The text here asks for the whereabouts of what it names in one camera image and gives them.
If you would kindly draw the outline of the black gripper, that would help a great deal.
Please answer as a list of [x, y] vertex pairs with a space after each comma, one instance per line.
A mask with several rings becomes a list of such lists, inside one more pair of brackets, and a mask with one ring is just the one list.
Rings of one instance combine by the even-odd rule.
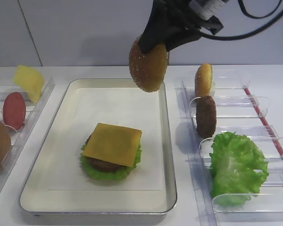
[[147, 25], [139, 39], [143, 54], [150, 53], [158, 44], [171, 51], [200, 35], [191, 28], [205, 28], [216, 35], [223, 24], [215, 13], [224, 6], [223, 0], [155, 0]]

